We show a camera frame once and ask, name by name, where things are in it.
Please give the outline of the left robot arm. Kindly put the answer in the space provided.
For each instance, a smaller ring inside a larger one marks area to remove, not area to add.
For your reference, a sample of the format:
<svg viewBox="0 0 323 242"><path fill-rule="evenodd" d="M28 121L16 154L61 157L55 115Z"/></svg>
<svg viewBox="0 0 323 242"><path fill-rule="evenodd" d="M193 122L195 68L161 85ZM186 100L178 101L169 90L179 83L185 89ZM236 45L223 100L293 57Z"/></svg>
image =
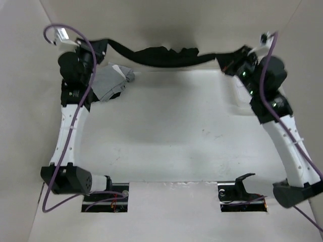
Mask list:
<svg viewBox="0 0 323 242"><path fill-rule="evenodd" d="M41 168L41 178L54 194L88 194L95 192L102 201L113 196L107 175L96 175L81 168L80 145L86 119L90 113L93 91L89 87L94 68L104 60L107 40L86 42L78 38L72 50L60 55L62 76L61 127L49 166Z"/></svg>

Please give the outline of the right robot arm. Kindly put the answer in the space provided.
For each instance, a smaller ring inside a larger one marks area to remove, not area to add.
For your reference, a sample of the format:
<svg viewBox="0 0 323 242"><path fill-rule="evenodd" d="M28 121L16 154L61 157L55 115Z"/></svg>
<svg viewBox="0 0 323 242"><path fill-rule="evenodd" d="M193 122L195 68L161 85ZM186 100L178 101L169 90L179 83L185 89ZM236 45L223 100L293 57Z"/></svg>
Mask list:
<svg viewBox="0 0 323 242"><path fill-rule="evenodd" d="M298 133L293 110L279 91L287 77L283 61L268 53L262 59L248 46L216 55L221 71L236 76L251 96L250 106L271 138L282 161L286 178L270 181L247 173L236 179L235 196L271 196L284 208L291 208L322 193L322 173L314 167Z"/></svg>

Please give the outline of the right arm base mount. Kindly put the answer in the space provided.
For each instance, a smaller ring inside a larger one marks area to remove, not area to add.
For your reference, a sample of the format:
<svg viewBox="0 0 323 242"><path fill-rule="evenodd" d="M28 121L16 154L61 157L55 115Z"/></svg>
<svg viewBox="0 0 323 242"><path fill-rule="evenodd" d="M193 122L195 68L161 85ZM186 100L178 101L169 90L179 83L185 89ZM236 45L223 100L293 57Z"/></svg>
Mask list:
<svg viewBox="0 0 323 242"><path fill-rule="evenodd" d="M235 182L218 183L221 212L267 212L265 196L250 194Z"/></svg>

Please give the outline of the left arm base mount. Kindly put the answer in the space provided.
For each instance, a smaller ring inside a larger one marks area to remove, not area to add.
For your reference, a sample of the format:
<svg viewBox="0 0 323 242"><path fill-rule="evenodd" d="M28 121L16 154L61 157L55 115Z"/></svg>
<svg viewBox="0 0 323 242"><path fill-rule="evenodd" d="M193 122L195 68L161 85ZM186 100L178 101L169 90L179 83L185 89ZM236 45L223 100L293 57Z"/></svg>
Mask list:
<svg viewBox="0 0 323 242"><path fill-rule="evenodd" d="M128 211L129 183L113 185L111 194L91 194L83 197L82 213L125 213Z"/></svg>

